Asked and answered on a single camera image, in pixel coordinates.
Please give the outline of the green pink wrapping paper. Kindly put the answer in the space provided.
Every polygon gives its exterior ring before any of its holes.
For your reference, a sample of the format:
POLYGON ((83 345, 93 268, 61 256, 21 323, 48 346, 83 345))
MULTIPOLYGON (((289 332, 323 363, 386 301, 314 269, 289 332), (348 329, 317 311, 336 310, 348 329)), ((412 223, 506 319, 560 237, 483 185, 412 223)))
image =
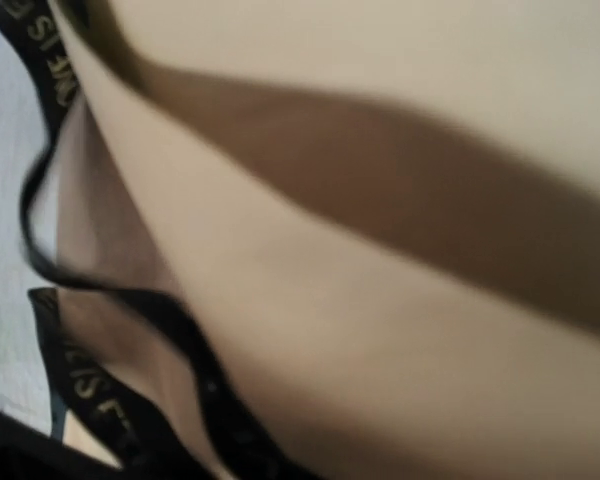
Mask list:
POLYGON ((331 479, 600 479, 600 1, 90 1, 57 250, 331 479))

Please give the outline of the black printed ribbon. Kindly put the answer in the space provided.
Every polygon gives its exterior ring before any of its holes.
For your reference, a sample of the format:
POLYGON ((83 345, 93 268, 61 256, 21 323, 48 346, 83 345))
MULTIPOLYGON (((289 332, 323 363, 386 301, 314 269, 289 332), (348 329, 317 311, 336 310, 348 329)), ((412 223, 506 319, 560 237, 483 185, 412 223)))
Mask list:
POLYGON ((275 444, 232 390, 207 339, 173 297, 124 288, 55 262, 34 234, 33 210, 48 178, 62 128, 80 85, 50 5, 0 1, 0 33, 36 90, 46 142, 20 190, 23 254, 47 281, 32 289, 36 331, 51 390, 116 459, 115 466, 45 438, 0 413, 0 479, 206 479, 160 410, 110 375, 65 330, 60 288, 96 292, 138 315, 187 359, 197 376, 203 425, 229 470, 241 479, 308 479, 311 472, 275 444))

